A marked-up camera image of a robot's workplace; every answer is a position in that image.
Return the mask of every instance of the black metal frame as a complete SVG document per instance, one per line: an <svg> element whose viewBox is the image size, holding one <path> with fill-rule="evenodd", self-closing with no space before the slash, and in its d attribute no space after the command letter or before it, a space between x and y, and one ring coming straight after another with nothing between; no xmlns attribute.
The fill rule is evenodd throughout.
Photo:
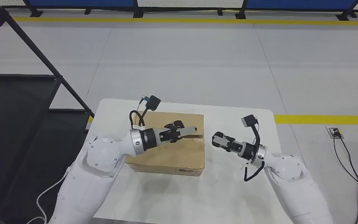
<svg viewBox="0 0 358 224"><path fill-rule="evenodd" d="M44 12L38 11L34 6L32 6L29 0L23 0L26 7L31 11L30 17L40 17Z"/></svg>
<svg viewBox="0 0 358 224"><path fill-rule="evenodd" d="M245 10L246 10L246 7L247 7L247 3L248 3L248 0L244 0L243 3L242 3L242 7L239 11L239 13L236 13L235 14L235 17L239 20L245 20L246 19L246 16L245 16Z"/></svg>
<svg viewBox="0 0 358 224"><path fill-rule="evenodd" d="M142 7L138 6L138 1L133 0L133 18L143 18L144 11Z"/></svg>
<svg viewBox="0 0 358 224"><path fill-rule="evenodd" d="M336 15L336 17L340 21L349 21L348 16L351 16L352 18L357 18L356 14L354 13L354 8L356 7L357 4L358 4L358 0L356 0L348 10L344 10L342 14Z"/></svg>
<svg viewBox="0 0 358 224"><path fill-rule="evenodd" d="M72 96L83 106L83 108L90 114L91 117L95 117L92 110L86 105L81 97L75 92L71 85L64 79L64 77L57 71L57 69L51 64L47 57L41 52L29 36L20 28L10 14L0 7L0 24L7 22L10 27L17 33L17 35L29 46L29 48L36 54L36 56L46 65L46 67L52 72L52 74L66 87L66 89L72 94Z"/></svg>
<svg viewBox="0 0 358 224"><path fill-rule="evenodd" d="M288 12L346 12L347 16L350 15L355 18L354 12L358 12L358 10L353 10L353 8L357 5L356 3L347 10L347 9L307 9L307 8L247 8L248 0L244 0L242 8L219 8L219 7L139 7L137 0L133 0L134 7L130 6L32 6L32 8L37 9L83 9L85 10L84 14L88 15L92 10L109 10L109 11L125 11L125 12L134 12L134 18L143 18L143 14L145 12L175 12L175 11L205 11L205 10L216 10L218 15L221 16L224 10L238 10L239 13L236 13L235 16L237 19L245 19L245 11L288 11ZM27 8L27 6L3 6L4 8Z"/></svg>

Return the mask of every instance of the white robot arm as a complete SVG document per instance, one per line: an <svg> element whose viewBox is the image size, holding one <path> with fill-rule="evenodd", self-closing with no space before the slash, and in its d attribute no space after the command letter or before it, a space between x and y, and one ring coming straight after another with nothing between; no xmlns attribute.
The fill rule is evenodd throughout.
<svg viewBox="0 0 358 224"><path fill-rule="evenodd" d="M252 128L256 137L255 145L237 142L221 132L214 134L212 144L235 152L258 168L247 178L245 167L244 181L251 180L264 169L281 206L294 224L333 224L327 202L301 160L294 156L271 154L267 147L260 145L260 136L255 127L257 119L253 115L243 118L242 122L245 127Z"/></svg>
<svg viewBox="0 0 358 224"><path fill-rule="evenodd" d="M181 121L162 129L132 129L118 141L114 138L89 137L83 145L58 193L50 224L83 224L90 221L104 202L126 155L137 156L166 142L176 142L194 134Z"/></svg>

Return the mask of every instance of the brown cardboard box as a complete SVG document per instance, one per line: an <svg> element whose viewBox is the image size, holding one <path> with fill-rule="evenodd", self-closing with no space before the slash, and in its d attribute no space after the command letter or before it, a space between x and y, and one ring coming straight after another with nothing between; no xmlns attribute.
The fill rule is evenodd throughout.
<svg viewBox="0 0 358 224"><path fill-rule="evenodd" d="M135 158L128 156L127 164L134 171L200 176L205 163L204 116L147 112L144 117L146 128L163 128L175 120L181 120L186 127L196 126L195 135L152 148Z"/></svg>

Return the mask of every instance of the gray floor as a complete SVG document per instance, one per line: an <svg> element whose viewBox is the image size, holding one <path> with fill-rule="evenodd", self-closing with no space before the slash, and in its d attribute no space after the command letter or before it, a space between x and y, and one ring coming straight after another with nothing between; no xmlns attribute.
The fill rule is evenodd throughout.
<svg viewBox="0 0 358 224"><path fill-rule="evenodd" d="M77 14L47 13L64 15ZM277 18L264 13L250 16ZM302 18L335 20L326 14ZM165 102L265 108L274 114L358 114L358 26L20 25L94 111L103 98L137 100L153 94ZM0 72L50 73L6 25L0 29ZM52 107L80 108L65 89ZM358 127L338 126L357 164ZM325 125L280 124L277 130L282 151L303 158L337 223L354 223L358 186L335 158ZM337 149L348 166L340 144Z"/></svg>

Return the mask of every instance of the yellow stripe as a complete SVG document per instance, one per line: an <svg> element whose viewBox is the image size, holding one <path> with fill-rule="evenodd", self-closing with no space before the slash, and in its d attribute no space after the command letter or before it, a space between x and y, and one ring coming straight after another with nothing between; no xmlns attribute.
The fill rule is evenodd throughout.
<svg viewBox="0 0 358 224"><path fill-rule="evenodd" d="M358 26L358 21L310 20L236 20L233 18L70 18L70 17L14 17L18 22L156 22L156 23L212 23L212 24L286 24L286 25L346 25Z"/></svg>
<svg viewBox="0 0 358 224"><path fill-rule="evenodd" d="M349 115L275 115L276 124L358 124L358 116Z"/></svg>

